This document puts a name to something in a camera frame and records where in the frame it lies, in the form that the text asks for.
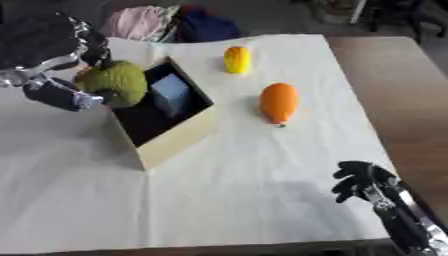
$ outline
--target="metal robot arm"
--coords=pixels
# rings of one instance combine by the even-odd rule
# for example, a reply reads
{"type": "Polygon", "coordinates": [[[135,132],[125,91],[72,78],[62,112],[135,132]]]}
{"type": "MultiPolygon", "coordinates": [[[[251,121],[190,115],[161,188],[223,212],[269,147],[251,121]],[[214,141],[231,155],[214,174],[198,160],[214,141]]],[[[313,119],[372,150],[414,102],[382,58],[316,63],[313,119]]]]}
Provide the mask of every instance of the metal robot arm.
{"type": "Polygon", "coordinates": [[[0,34],[1,87],[22,87],[27,98],[69,111],[105,103],[112,96],[84,93],[46,74],[80,61],[107,66],[107,39],[87,23],[63,13],[46,14],[0,25],[0,34]]]}
{"type": "Polygon", "coordinates": [[[370,202],[393,242],[405,255],[448,256],[448,232],[427,204],[403,181],[372,163],[339,163],[343,179],[334,188],[336,202],[350,197],[370,202]]]}

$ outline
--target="wooden table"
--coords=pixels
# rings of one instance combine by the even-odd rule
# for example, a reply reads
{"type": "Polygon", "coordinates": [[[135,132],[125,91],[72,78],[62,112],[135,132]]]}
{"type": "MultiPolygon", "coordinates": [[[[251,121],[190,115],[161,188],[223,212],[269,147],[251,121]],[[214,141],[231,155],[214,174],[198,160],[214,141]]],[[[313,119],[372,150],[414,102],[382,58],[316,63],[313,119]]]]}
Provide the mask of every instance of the wooden table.
{"type": "MultiPolygon", "coordinates": [[[[328,42],[399,174],[448,223],[448,204],[444,203],[448,195],[448,80],[409,38],[329,38],[328,42]]],[[[383,242],[141,249],[102,255],[297,255],[316,247],[383,242]]]]}

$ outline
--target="cardboard box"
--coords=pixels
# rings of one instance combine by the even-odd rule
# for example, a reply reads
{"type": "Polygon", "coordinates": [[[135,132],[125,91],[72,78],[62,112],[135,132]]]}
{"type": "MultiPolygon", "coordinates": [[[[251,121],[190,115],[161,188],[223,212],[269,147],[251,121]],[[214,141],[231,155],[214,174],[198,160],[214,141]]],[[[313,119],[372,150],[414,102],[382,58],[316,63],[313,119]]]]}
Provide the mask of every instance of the cardboard box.
{"type": "Polygon", "coordinates": [[[173,73],[190,89],[191,98],[182,114],[168,117],[155,107],[150,90],[138,105],[113,110],[145,170],[158,166],[215,129],[213,102],[171,58],[145,72],[148,87],[173,73]]]}

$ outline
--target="blue cube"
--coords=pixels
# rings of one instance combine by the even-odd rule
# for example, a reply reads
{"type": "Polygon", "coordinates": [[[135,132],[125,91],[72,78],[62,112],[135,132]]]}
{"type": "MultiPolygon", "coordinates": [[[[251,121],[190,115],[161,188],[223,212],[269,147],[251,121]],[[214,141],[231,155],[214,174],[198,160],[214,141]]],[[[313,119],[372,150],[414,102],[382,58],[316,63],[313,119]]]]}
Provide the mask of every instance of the blue cube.
{"type": "Polygon", "coordinates": [[[170,74],[151,85],[155,105],[169,117],[182,113],[189,98],[188,85],[175,74],[170,74]]]}

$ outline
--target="green ball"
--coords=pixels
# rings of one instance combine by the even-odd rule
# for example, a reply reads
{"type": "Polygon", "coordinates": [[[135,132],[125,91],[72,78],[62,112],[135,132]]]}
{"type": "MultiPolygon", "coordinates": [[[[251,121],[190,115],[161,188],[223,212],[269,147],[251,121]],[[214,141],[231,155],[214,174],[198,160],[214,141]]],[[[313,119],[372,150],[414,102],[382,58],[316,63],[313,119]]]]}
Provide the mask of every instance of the green ball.
{"type": "Polygon", "coordinates": [[[79,80],[78,87],[87,93],[95,94],[102,90],[116,92],[106,103],[113,108],[132,107],[138,104],[148,91],[143,71],[129,61],[113,61],[105,70],[93,67],[82,74],[79,80]]]}

